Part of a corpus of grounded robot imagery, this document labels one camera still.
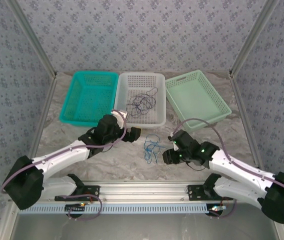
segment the gray marble tabletop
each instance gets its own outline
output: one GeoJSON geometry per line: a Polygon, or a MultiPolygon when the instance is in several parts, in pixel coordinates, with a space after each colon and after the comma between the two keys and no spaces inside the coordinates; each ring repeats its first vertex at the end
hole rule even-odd
{"type": "MultiPolygon", "coordinates": [[[[182,74],[178,72],[160,73],[164,74],[166,79],[182,74]]],[[[205,72],[204,74],[232,110],[232,114],[226,119],[214,124],[220,132],[229,154],[245,163],[254,165],[230,81],[212,73],[205,72]]],[[[57,74],[57,85],[37,151],[38,157],[69,145],[89,129],[59,121],[59,114],[71,80],[70,74],[57,74]]],[[[82,180],[205,180],[212,173],[210,170],[194,171],[184,163],[165,165],[161,154],[158,155],[157,164],[155,161],[152,161],[151,164],[145,161],[143,144],[145,137],[150,133],[160,136],[162,146],[172,148],[167,137],[180,123],[180,120],[168,101],[166,105],[167,119],[164,126],[143,129],[141,137],[134,143],[119,142],[110,151],[75,163],[57,173],[57,176],[74,173],[82,180]]],[[[191,135],[199,142],[209,141],[220,146],[215,132],[208,127],[199,129],[191,135]]],[[[190,165],[195,169],[202,169],[201,166],[195,166],[192,163],[190,165]]]]}

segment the wall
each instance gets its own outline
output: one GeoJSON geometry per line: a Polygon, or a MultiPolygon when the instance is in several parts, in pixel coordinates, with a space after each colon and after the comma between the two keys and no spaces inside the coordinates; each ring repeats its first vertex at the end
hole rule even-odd
{"type": "MultiPolygon", "coordinates": [[[[4,0],[0,0],[0,186],[29,152],[50,78],[4,0]]],[[[0,214],[6,198],[0,193],[0,214]]]]}
{"type": "Polygon", "coordinates": [[[236,80],[266,169],[284,172],[284,1],[236,80]]]}
{"type": "Polygon", "coordinates": [[[228,70],[265,0],[20,0],[58,72],[228,70]]]}

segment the black cable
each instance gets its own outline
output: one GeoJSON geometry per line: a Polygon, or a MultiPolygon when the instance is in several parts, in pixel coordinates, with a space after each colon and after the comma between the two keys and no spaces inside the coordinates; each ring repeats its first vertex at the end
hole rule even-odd
{"type": "Polygon", "coordinates": [[[197,169],[195,169],[195,168],[192,168],[194,171],[197,171],[197,172],[200,172],[200,171],[202,171],[202,170],[204,170],[205,169],[205,167],[204,168],[202,168],[202,169],[199,169],[199,170],[197,170],[197,169]]]}
{"type": "Polygon", "coordinates": [[[187,165],[189,168],[193,169],[194,171],[200,172],[200,171],[202,171],[202,170],[205,169],[205,167],[202,168],[202,169],[195,169],[195,168],[192,168],[192,167],[189,165],[190,161],[185,161],[185,160],[183,160],[183,159],[182,159],[182,161],[185,162],[186,165],[187,165]]]}
{"type": "Polygon", "coordinates": [[[156,99],[153,96],[156,95],[157,92],[158,88],[154,87],[151,90],[146,91],[146,93],[140,93],[132,96],[129,99],[128,104],[126,104],[126,111],[128,112],[127,106],[132,106],[132,110],[130,111],[130,116],[132,118],[139,118],[140,115],[148,114],[148,111],[156,106],[156,99]],[[147,94],[154,89],[156,89],[156,92],[154,94],[147,94]]]}
{"type": "Polygon", "coordinates": [[[107,149],[106,151],[102,151],[102,153],[106,153],[108,152],[113,146],[111,146],[109,149],[107,149]]]}

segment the tangled blue string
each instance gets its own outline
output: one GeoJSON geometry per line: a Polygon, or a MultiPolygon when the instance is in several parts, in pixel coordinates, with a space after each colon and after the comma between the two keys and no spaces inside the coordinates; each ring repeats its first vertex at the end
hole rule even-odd
{"type": "Polygon", "coordinates": [[[166,148],[164,146],[160,146],[160,142],[161,138],[156,134],[151,133],[146,136],[144,143],[144,159],[146,160],[147,164],[152,163],[153,156],[155,158],[155,162],[157,163],[157,155],[161,152],[161,149],[166,148]],[[157,137],[157,141],[148,140],[150,136],[157,137]]]}

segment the plastic basket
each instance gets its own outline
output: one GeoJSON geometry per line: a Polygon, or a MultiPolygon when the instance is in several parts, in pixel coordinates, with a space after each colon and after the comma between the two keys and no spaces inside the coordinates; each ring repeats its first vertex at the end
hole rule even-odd
{"type": "Polygon", "coordinates": [[[95,127],[114,104],[118,74],[105,71],[78,71],[73,75],[60,121],[76,126],[95,127]]]}
{"type": "Polygon", "coordinates": [[[125,72],[118,79],[114,108],[127,110],[129,116],[127,127],[154,128],[166,122],[166,94],[165,77],[152,72],[125,72]],[[132,117],[132,106],[127,105],[130,99],[138,94],[152,95],[156,100],[155,107],[148,110],[147,114],[132,117]]]}
{"type": "MultiPolygon", "coordinates": [[[[232,113],[200,70],[168,79],[166,96],[181,121],[198,118],[213,124],[232,113]]],[[[191,120],[183,126],[187,132],[192,132],[205,127],[206,124],[191,120]]]]}

